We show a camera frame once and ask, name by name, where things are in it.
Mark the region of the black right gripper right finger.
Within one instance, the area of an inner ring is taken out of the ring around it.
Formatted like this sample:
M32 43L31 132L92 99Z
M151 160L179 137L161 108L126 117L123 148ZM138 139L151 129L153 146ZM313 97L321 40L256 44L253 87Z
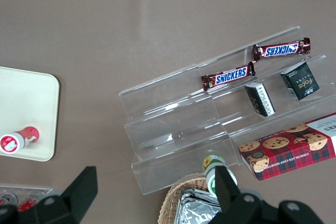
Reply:
M215 167L215 191L221 211L210 223L280 223L278 209L253 193L241 193L225 166Z

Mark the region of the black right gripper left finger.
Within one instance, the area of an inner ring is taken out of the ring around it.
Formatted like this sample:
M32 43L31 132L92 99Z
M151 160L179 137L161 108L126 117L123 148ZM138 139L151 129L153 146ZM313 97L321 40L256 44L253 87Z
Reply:
M60 196L18 214L19 223L81 223L98 193L97 169L87 166Z

